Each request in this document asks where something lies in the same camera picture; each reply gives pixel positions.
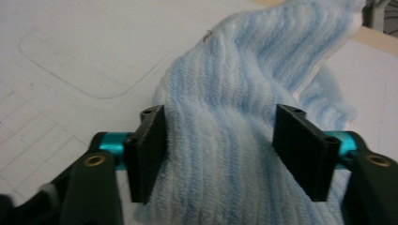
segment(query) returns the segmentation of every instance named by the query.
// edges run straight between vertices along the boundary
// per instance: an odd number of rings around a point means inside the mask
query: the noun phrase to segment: white surface
[[[174,59],[245,1],[0,1],[0,192],[23,203],[99,131],[133,131]],[[329,60],[350,128],[398,159],[398,58],[349,42]],[[126,175],[118,174],[126,224]]]
[[[398,57],[349,41],[328,64],[358,111],[347,129],[372,151],[398,161]]]

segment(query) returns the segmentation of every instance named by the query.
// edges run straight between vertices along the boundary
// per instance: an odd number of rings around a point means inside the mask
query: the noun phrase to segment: fabric fold
[[[165,107],[167,157],[135,218],[145,224],[342,223],[338,204],[348,174],[336,172],[329,201],[313,203],[271,139],[276,104],[307,110],[327,129],[350,117],[343,98],[334,96],[338,86],[325,89],[329,74],[318,70],[359,29],[362,3],[290,1],[231,15],[177,58],[153,100]]]

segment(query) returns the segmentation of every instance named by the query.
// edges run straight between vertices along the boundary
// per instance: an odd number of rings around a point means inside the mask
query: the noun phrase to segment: knitted fabric
[[[149,203],[135,218],[146,224],[342,223],[349,173],[334,174],[327,202],[311,202],[271,140],[278,103],[307,110],[323,128],[343,127],[349,110],[333,94],[337,86],[325,82],[329,74],[318,70],[359,29],[362,4],[297,1],[238,13],[177,58],[153,101],[165,107],[168,153]]]

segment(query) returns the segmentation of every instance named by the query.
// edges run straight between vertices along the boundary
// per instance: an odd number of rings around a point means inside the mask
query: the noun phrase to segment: wooden edge
[[[252,0],[252,2],[269,8],[279,5],[283,0]],[[353,39],[385,53],[398,56],[398,38],[396,37],[391,37],[362,26]]]

